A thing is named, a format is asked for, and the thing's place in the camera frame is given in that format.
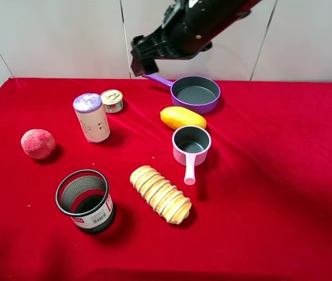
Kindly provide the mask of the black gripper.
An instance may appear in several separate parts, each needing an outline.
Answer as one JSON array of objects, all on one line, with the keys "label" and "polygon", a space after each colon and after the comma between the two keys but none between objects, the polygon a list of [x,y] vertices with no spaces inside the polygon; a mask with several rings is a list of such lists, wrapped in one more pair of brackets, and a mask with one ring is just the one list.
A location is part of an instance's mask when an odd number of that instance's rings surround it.
[{"label": "black gripper", "polygon": [[131,42],[131,69],[135,77],[159,72],[155,59],[188,60],[206,52],[212,42],[193,29],[189,1],[168,6],[161,25],[151,34],[136,36]]}]

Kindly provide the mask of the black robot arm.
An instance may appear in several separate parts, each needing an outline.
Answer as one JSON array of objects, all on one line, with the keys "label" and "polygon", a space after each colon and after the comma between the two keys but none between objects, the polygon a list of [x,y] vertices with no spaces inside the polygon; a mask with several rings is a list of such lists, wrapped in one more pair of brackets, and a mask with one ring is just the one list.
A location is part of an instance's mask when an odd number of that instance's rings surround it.
[{"label": "black robot arm", "polygon": [[212,48],[212,40],[246,18],[257,0],[175,1],[162,23],[131,41],[131,69],[136,77],[159,71],[156,60],[190,60]]}]

